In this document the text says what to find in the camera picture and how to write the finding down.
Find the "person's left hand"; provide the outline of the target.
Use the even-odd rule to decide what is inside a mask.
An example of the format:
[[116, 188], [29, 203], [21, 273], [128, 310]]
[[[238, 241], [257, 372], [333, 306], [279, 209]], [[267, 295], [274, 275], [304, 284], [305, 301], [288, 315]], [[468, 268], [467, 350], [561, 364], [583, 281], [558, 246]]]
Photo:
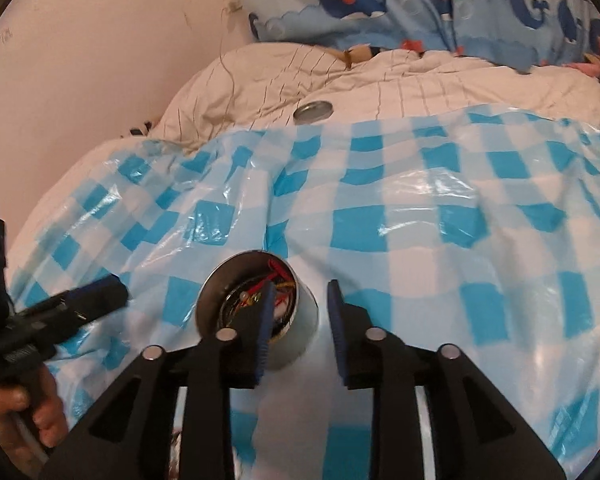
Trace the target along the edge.
[[56, 448], [69, 432], [64, 402], [46, 365], [35, 372], [40, 394], [32, 400], [22, 385], [0, 385], [0, 445], [15, 467], [30, 479], [38, 478], [43, 448]]

